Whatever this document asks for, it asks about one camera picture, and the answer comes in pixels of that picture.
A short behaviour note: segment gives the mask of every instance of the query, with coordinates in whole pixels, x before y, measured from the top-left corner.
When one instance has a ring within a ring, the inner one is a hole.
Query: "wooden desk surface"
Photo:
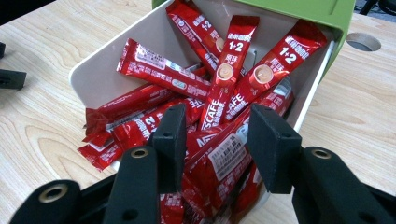
[[[0,90],[0,222],[39,186],[76,180],[82,188],[114,174],[77,152],[84,107],[68,83],[73,66],[150,12],[145,1],[58,0],[0,27],[1,69],[26,71],[20,91]],[[300,134],[304,146],[336,152],[364,183],[396,194],[395,24],[354,15],[350,33],[382,48],[348,44],[320,83]],[[290,195],[270,197],[245,223],[297,223]]]

